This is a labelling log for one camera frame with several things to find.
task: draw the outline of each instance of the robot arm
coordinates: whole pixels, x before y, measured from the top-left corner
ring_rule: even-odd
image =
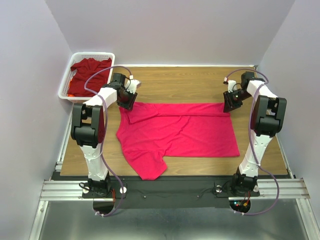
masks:
[[[257,97],[254,99],[255,105],[251,114],[249,133],[258,163],[249,144],[244,159],[232,178],[233,192],[242,194],[253,191],[257,185],[258,170],[265,150],[276,133],[282,129],[287,100],[273,94],[267,86],[263,85],[263,79],[256,78],[253,72],[242,74],[240,89],[234,89],[236,82],[233,80],[225,81],[225,83],[228,84],[228,91],[223,93],[224,112],[241,107],[242,100],[254,96],[258,90]]]
[[[136,100],[136,90],[141,83],[131,79],[125,84],[126,76],[114,73],[110,83],[100,89],[100,95],[108,108],[112,103],[125,109],[132,110]],[[88,183],[84,187],[93,193],[110,192],[109,171],[101,158],[101,148],[105,137],[105,119],[103,101],[93,96],[84,103],[75,103],[72,110],[71,137],[80,146],[88,167]],[[91,123],[83,122],[91,118]]]

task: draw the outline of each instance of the red cloth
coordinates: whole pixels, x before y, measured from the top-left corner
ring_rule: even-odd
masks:
[[[237,141],[223,103],[134,103],[120,108],[116,133],[130,166],[143,180],[154,180],[166,169],[163,156],[236,157]]]
[[[72,65],[71,71],[76,70],[76,74],[73,76],[72,81],[69,85],[68,95],[75,97],[92,97],[95,94],[84,89],[85,83],[93,74],[96,72],[111,67],[112,60],[97,61],[94,58],[85,58],[81,62],[77,62]],[[108,83],[110,70],[105,70],[100,74],[96,75],[86,85],[88,89],[92,89],[97,93],[100,88]]]

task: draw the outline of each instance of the white plastic basket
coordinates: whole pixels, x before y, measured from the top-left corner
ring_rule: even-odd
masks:
[[[72,103],[83,103],[91,98],[91,97],[80,97],[80,96],[68,96],[69,83],[77,72],[76,70],[71,71],[70,70],[71,66],[75,63],[81,62],[82,59],[89,59],[89,58],[94,58],[97,61],[111,59],[112,60],[111,66],[113,66],[115,63],[115,55],[111,52],[86,52],[86,51],[76,52],[75,54],[72,55],[70,62],[64,72],[62,82],[58,92],[59,98],[68,99]],[[113,68],[110,69],[107,83],[109,83],[111,80],[112,72],[113,72]]]

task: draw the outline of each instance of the white wall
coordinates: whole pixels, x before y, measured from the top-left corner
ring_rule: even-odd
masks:
[[[46,0],[72,52],[118,64],[258,64],[294,0]]]
[[[71,51],[43,0],[0,1],[0,239],[29,239],[70,104],[58,87]]]
[[[259,70],[287,99],[279,137],[291,170],[303,177],[320,223],[320,1],[296,0],[266,51]]]

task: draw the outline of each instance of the wooden surface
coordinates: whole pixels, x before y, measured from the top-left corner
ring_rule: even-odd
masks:
[[[142,82],[138,89],[137,102],[143,103],[221,103],[227,86],[224,77],[233,67],[134,67],[131,68],[135,79]],[[231,79],[240,82],[242,72],[236,72]],[[244,101],[240,109],[231,112],[231,120],[240,151],[239,157],[164,157],[167,170],[163,176],[185,175],[232,175],[244,159],[247,151],[248,121],[252,98]],[[108,126],[104,141],[103,155],[117,175],[136,176],[136,172],[126,162],[121,145],[116,138],[120,124],[117,104],[108,108]],[[276,175],[286,175],[276,138],[267,147],[261,164]],[[88,169],[84,155],[76,141],[69,138],[60,175],[87,176]]]

